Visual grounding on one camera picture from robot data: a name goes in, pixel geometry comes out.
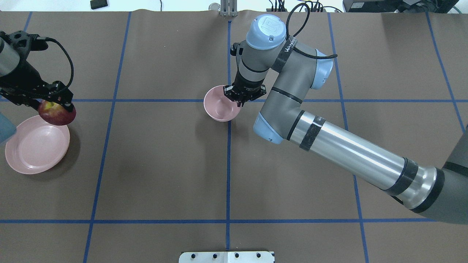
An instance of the apple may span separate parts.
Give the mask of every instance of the apple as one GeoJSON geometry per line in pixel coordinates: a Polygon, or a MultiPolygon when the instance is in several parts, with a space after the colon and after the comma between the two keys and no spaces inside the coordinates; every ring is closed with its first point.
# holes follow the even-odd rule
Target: apple
{"type": "Polygon", "coordinates": [[[37,111],[44,121],[57,126],[67,125],[76,117],[76,107],[73,107],[72,112],[68,112],[62,105],[46,100],[41,101],[37,111]]]}

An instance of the metal bracket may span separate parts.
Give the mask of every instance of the metal bracket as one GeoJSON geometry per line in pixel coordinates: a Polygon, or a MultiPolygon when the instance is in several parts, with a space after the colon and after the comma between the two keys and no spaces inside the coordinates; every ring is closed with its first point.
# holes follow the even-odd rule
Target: metal bracket
{"type": "Polygon", "coordinates": [[[179,257],[179,263],[274,263],[275,252],[185,252],[179,257]]]}
{"type": "Polygon", "coordinates": [[[237,0],[221,0],[221,16],[237,16],[237,0]]]}

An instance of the pink plate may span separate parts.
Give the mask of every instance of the pink plate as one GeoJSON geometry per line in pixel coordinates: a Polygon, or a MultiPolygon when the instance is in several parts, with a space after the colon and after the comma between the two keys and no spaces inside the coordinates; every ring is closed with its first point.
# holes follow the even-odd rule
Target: pink plate
{"type": "Polygon", "coordinates": [[[236,102],[224,96],[223,85],[210,89],[203,99],[203,106],[211,118],[227,122],[234,119],[241,111],[236,102]]]}
{"type": "Polygon", "coordinates": [[[39,115],[23,121],[5,146],[5,157],[13,170],[33,175],[54,167],[70,144],[66,125],[55,126],[39,115]]]}

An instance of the black square object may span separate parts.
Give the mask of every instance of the black square object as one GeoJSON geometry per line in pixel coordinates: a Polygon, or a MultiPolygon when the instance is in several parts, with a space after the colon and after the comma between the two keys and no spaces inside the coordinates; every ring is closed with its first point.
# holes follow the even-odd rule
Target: black square object
{"type": "Polygon", "coordinates": [[[108,5],[107,0],[91,0],[91,1],[89,1],[89,3],[91,3],[91,9],[92,10],[98,9],[98,8],[101,8],[101,7],[106,7],[108,5]]]}

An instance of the white mounting plate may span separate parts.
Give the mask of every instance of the white mounting plate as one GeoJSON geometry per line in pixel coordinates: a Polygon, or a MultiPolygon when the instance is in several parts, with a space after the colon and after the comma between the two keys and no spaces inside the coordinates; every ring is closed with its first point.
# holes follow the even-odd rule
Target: white mounting plate
{"type": "Polygon", "coordinates": [[[269,251],[184,252],[179,257],[179,263],[274,263],[274,262],[275,262],[275,252],[269,252],[269,251]]]}

